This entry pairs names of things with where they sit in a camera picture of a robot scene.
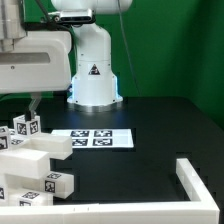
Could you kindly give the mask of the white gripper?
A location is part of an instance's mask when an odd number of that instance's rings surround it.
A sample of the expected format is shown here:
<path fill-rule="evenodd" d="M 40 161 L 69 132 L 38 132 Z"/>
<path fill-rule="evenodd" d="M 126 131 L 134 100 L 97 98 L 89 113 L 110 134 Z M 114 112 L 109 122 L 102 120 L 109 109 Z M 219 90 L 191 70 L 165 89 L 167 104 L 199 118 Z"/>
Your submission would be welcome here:
<path fill-rule="evenodd" d="M 25 111 L 26 121 L 35 118 L 41 92 L 62 91 L 69 87 L 68 54 L 71 48 L 68 32 L 33 31 L 17 39 L 12 51 L 0 53 L 0 94 L 32 93 Z"/>

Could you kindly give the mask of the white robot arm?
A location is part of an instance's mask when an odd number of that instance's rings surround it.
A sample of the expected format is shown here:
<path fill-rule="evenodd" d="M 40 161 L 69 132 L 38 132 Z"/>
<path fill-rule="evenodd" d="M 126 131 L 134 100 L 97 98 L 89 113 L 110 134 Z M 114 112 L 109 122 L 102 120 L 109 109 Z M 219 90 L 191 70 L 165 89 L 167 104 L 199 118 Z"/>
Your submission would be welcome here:
<path fill-rule="evenodd" d="M 24 21 L 24 0 L 0 0 L 0 94 L 69 89 L 69 105 L 88 112 L 122 102 L 111 69 L 111 37 L 98 14 L 122 14 L 133 0 L 51 0 L 46 20 Z"/>

